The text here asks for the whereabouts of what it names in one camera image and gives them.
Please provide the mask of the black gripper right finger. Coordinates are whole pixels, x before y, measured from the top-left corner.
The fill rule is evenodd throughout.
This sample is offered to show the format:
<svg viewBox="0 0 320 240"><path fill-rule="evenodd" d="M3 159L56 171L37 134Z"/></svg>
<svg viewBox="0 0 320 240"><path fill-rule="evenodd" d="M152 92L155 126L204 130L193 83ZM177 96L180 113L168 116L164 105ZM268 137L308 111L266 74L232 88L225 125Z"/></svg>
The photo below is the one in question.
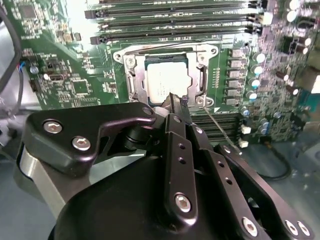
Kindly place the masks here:
<svg viewBox="0 0 320 240"><path fill-rule="evenodd" d="M228 145L212 146L204 130L191 122L189 98L179 103L192 143L218 187L231 240L313 240L311 227Z"/></svg>

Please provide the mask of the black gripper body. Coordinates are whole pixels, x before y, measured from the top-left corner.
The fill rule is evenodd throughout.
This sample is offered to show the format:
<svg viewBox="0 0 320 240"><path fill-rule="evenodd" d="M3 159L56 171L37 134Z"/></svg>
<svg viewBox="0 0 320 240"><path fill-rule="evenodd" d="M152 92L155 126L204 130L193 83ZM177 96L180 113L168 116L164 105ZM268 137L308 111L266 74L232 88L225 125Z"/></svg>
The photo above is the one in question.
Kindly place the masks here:
<svg viewBox="0 0 320 240"><path fill-rule="evenodd" d="M173 232L163 214L164 163L143 157L73 196L56 221L55 240L234 240L213 178L195 173L197 222Z"/></svg>

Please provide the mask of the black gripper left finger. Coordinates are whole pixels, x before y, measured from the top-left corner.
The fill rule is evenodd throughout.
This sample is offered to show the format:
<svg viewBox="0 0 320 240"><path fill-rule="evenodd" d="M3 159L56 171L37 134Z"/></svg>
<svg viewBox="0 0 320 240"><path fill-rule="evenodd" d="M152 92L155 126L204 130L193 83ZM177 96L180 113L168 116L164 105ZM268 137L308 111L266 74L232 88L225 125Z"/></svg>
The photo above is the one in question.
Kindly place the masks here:
<svg viewBox="0 0 320 240"><path fill-rule="evenodd" d="M31 114L25 124L20 171L31 179L57 217L73 196L90 186L90 169L101 153L144 149L163 157L164 191L159 207L175 227L198 218L188 98L170 94L158 111L142 102Z"/></svg>

